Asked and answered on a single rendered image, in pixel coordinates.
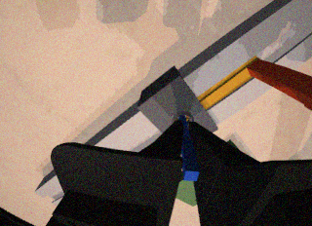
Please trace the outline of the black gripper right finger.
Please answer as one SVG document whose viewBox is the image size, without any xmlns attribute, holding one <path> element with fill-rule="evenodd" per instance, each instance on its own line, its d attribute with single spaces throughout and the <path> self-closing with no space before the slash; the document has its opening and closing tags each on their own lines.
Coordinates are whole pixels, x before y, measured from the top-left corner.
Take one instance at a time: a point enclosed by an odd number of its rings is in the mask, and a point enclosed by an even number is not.
<svg viewBox="0 0 312 226">
<path fill-rule="evenodd" d="M 312 160 L 259 163 L 196 122 L 188 124 L 199 164 L 200 226 L 251 226 L 273 195 L 312 188 Z"/>
</svg>

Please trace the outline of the dark blue square bar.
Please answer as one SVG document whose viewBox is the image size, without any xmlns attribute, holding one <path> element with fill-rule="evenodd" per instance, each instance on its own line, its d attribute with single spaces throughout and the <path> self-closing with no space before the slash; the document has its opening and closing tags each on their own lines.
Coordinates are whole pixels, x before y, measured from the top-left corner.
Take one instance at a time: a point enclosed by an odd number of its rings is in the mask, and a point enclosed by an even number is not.
<svg viewBox="0 0 312 226">
<path fill-rule="evenodd" d="M 183 124 L 183 140 L 182 140 L 182 157 L 183 157 L 183 180 L 198 180 L 199 175 L 199 164 L 196 160 L 196 155 L 194 151 L 194 140 L 188 131 L 186 117 L 179 116 L 179 121 L 182 121 Z"/>
</svg>

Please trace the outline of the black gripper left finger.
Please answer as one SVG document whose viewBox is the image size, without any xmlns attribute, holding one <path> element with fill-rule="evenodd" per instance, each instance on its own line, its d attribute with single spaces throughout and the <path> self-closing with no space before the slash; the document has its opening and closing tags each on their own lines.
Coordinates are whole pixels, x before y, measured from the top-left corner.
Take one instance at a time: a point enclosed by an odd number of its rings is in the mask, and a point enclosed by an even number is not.
<svg viewBox="0 0 312 226">
<path fill-rule="evenodd" d="M 169 226 L 183 168 L 182 140 L 182 121 L 174 121 L 140 152 L 70 141 L 51 151 L 51 163 L 63 194 L 156 207 L 156 226 Z"/>
</svg>

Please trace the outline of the grey metal rail with slot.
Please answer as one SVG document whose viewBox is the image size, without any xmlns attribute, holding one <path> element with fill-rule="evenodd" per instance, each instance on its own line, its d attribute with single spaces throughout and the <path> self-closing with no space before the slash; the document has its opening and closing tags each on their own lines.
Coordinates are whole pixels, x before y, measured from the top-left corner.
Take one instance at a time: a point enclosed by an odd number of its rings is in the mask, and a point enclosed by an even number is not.
<svg viewBox="0 0 312 226">
<path fill-rule="evenodd" d="M 296 70 L 312 57 L 312 0 L 273 0 L 231 28 L 179 70 L 169 67 L 141 91 L 140 101 L 86 141 L 86 145 L 140 152 L 179 116 L 215 132 L 272 87 L 250 78 L 204 109 L 198 96 L 256 56 Z"/>
</svg>

